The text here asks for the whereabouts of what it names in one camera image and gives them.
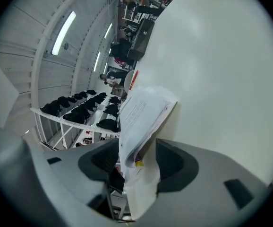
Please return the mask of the ceiling light bar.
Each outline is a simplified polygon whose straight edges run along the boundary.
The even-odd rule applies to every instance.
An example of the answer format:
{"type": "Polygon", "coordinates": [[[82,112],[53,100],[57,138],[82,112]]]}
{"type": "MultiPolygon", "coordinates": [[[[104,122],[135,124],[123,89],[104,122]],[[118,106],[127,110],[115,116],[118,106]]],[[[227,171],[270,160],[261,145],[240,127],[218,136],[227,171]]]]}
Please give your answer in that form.
{"type": "Polygon", "coordinates": [[[99,51],[97,54],[96,60],[95,60],[95,64],[94,64],[94,69],[93,69],[94,72],[96,72],[96,70],[97,70],[97,65],[98,65],[100,55],[101,55],[101,52],[99,51]]]}
{"type": "Polygon", "coordinates": [[[106,38],[107,38],[108,33],[109,33],[109,31],[110,31],[110,29],[111,29],[111,28],[112,28],[112,23],[110,23],[110,25],[109,25],[108,29],[106,30],[106,33],[105,33],[105,35],[104,35],[104,39],[106,39],[106,38]]]}
{"type": "Polygon", "coordinates": [[[73,23],[73,21],[76,18],[76,13],[74,11],[71,11],[70,14],[68,15],[68,17],[66,18],[65,22],[62,24],[61,29],[58,32],[58,35],[54,41],[52,50],[51,50],[51,54],[54,56],[57,56],[59,53],[59,50],[62,46],[63,40],[71,26],[71,24],[73,23]]]}

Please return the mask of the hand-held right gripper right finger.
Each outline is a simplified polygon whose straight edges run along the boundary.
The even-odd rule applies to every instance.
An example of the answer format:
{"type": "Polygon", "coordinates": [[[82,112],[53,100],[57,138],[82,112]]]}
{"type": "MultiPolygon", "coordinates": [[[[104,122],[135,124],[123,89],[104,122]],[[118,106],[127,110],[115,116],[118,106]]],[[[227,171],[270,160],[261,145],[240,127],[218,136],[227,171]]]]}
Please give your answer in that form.
{"type": "Polygon", "coordinates": [[[156,200],[137,227],[238,227],[260,206],[267,186],[221,153],[157,139],[156,200]]]}

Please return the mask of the black office chair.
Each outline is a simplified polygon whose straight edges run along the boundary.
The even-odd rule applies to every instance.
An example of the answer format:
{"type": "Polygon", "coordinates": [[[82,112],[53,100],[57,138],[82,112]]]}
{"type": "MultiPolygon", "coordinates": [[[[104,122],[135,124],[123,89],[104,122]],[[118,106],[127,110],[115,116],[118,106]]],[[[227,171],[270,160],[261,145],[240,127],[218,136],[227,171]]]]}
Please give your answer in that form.
{"type": "Polygon", "coordinates": [[[130,58],[128,58],[128,52],[131,46],[132,43],[129,40],[121,38],[118,43],[110,44],[111,55],[122,61],[130,61],[130,58]]]}

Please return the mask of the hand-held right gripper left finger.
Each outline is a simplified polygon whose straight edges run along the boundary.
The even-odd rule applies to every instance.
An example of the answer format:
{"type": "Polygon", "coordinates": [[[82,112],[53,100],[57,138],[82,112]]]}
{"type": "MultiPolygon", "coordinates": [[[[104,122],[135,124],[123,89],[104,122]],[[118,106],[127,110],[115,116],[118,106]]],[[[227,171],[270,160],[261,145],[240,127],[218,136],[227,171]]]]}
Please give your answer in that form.
{"type": "Polygon", "coordinates": [[[68,150],[30,150],[43,190],[65,227],[120,226],[112,214],[109,191],[118,139],[68,150]]]}

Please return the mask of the white metal shelving rack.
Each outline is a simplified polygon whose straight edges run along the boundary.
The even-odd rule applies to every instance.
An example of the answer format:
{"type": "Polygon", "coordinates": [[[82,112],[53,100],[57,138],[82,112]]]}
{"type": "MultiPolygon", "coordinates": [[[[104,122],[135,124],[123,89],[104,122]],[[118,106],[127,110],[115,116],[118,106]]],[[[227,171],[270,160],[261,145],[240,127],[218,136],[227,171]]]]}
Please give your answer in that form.
{"type": "Polygon", "coordinates": [[[118,96],[87,90],[32,108],[40,143],[57,151],[118,138],[121,103],[118,96]]]}

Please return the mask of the red pen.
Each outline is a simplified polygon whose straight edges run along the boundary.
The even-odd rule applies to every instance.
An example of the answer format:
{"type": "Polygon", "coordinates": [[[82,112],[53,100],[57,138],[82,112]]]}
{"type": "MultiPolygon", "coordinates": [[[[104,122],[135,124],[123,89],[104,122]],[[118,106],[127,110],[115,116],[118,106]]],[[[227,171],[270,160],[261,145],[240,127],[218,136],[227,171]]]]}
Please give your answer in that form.
{"type": "Polygon", "coordinates": [[[133,76],[133,78],[131,80],[131,83],[130,83],[130,86],[129,86],[129,90],[132,89],[132,87],[133,87],[133,85],[135,83],[135,80],[137,79],[137,76],[138,76],[138,70],[135,72],[135,74],[134,74],[134,76],[133,76]]]}

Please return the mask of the white booklet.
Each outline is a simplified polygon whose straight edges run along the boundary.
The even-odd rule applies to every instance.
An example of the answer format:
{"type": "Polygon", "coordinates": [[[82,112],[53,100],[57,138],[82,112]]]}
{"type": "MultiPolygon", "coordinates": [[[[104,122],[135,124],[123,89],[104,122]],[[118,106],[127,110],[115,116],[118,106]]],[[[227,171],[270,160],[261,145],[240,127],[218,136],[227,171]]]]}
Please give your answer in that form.
{"type": "Polygon", "coordinates": [[[165,88],[136,87],[120,108],[119,160],[133,220],[140,218],[156,200],[160,172],[154,135],[177,101],[165,88]]]}

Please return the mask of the black box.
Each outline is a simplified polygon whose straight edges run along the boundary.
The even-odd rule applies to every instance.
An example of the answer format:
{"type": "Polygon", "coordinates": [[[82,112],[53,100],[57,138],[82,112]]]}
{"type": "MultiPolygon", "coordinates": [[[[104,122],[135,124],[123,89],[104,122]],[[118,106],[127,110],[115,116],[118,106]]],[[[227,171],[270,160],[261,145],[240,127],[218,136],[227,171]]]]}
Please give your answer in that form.
{"type": "Polygon", "coordinates": [[[127,54],[129,59],[139,61],[144,56],[153,28],[153,21],[145,18],[142,19],[138,32],[127,54]]]}

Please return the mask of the black garments on rack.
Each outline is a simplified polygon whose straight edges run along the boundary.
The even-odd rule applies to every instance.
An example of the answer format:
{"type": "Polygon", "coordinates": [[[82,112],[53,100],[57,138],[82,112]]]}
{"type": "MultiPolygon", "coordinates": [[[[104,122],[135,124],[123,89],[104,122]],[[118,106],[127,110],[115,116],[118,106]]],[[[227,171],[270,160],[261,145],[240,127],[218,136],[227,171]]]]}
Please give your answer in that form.
{"type": "Polygon", "coordinates": [[[119,135],[119,117],[107,118],[111,109],[119,107],[119,99],[114,101],[105,92],[82,91],[73,96],[61,96],[43,107],[31,108],[34,113],[49,120],[68,126],[68,131],[77,128],[98,133],[119,135]]]}

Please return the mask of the black-legged grey table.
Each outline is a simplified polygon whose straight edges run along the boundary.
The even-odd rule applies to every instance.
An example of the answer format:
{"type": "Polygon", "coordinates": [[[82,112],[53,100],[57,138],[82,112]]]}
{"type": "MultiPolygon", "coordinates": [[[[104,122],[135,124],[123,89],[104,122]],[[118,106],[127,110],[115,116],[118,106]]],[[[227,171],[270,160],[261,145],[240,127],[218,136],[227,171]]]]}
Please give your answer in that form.
{"type": "Polygon", "coordinates": [[[114,168],[108,181],[108,203],[111,207],[111,215],[114,220],[122,220],[127,205],[127,198],[123,194],[125,179],[114,168]]]}

